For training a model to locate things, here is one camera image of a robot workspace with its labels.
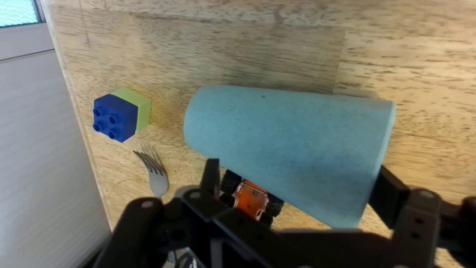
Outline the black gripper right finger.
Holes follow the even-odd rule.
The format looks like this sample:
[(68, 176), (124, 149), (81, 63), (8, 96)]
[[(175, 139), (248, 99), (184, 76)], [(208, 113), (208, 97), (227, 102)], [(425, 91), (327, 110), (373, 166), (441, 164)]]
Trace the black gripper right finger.
[(386, 167), (379, 169), (368, 206), (389, 230), (414, 227), (414, 192)]

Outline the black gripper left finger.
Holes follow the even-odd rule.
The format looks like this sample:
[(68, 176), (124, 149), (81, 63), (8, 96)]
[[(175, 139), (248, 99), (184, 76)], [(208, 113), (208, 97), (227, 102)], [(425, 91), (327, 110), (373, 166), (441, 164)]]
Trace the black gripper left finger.
[(220, 163), (215, 158), (205, 161), (199, 188), (217, 198), (220, 194)]

